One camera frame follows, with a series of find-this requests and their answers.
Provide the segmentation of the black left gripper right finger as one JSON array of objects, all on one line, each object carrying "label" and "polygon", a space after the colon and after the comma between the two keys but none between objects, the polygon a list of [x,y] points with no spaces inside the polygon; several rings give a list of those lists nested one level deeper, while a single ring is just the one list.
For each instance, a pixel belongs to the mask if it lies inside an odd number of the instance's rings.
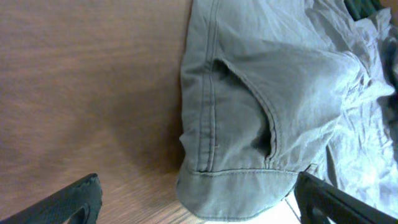
[{"label": "black left gripper right finger", "polygon": [[396,218],[307,172],[298,174],[294,195],[303,224],[397,224]]}]

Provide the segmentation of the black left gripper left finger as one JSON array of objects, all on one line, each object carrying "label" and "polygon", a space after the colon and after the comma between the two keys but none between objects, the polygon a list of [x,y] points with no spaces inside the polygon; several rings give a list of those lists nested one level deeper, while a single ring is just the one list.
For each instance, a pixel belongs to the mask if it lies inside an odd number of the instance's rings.
[{"label": "black left gripper left finger", "polygon": [[30,207],[1,220],[2,224],[96,224],[103,192],[97,174],[88,174]]}]

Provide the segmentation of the grey shorts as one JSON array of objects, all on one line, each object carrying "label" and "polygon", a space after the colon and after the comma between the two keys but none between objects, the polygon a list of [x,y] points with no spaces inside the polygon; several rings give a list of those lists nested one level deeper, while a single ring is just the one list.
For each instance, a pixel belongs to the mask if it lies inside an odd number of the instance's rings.
[{"label": "grey shorts", "polygon": [[255,218],[307,171],[397,216],[397,27],[344,1],[193,1],[181,67],[180,203]]}]

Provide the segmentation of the dark green garment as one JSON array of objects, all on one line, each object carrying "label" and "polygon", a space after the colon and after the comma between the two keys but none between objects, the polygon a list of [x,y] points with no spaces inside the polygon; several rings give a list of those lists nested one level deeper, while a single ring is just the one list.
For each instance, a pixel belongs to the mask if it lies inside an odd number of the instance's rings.
[{"label": "dark green garment", "polygon": [[384,9],[380,0],[344,0],[344,4],[354,21],[367,18]]}]

